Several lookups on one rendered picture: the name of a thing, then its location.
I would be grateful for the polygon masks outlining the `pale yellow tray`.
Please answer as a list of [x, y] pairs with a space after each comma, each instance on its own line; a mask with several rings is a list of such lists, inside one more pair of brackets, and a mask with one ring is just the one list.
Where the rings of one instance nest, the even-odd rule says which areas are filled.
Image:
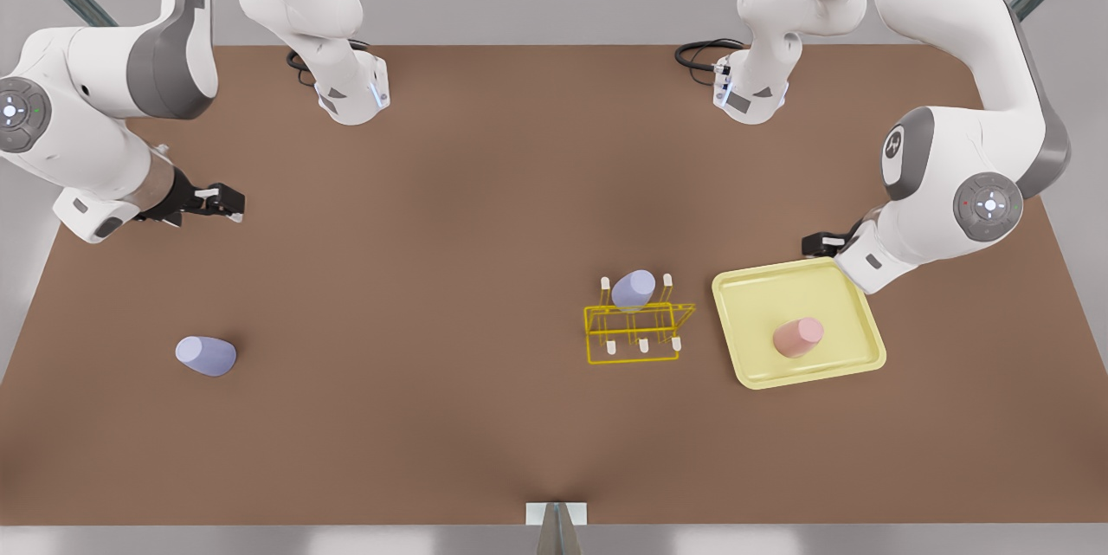
[[[830, 258], [718, 274], [712, 292], [725, 345], [745, 388], [780, 388], [886, 364], [886, 347], [866, 295]], [[814, 349], [788, 358], [776, 349], [774, 331], [803, 318], [818, 319], [824, 335]]]

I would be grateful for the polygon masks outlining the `pink cup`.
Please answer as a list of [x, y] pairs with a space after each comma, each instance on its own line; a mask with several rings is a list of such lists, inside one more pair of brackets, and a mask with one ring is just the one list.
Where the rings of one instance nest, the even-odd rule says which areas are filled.
[[812, 317], [792, 319], [776, 327], [772, 341], [774, 349], [784, 358], [802, 358], [815, 349], [825, 333], [822, 322]]

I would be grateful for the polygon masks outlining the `lavender cup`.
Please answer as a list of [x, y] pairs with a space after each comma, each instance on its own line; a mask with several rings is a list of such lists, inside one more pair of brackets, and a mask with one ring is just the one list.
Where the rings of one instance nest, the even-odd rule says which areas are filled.
[[233, 345], [211, 337], [185, 337], [175, 347], [175, 354], [182, 364], [209, 377], [229, 373], [237, 359]]
[[645, 268], [624, 275], [611, 290], [613, 306], [624, 312], [637, 312], [652, 302], [656, 290], [654, 275]]

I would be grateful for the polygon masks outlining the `silver frame post with foot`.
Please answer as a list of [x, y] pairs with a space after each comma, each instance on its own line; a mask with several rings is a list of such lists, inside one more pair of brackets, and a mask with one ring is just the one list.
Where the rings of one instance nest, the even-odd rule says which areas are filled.
[[587, 524], [585, 502], [527, 502], [525, 524], [538, 525], [537, 555], [583, 555], [578, 525]]

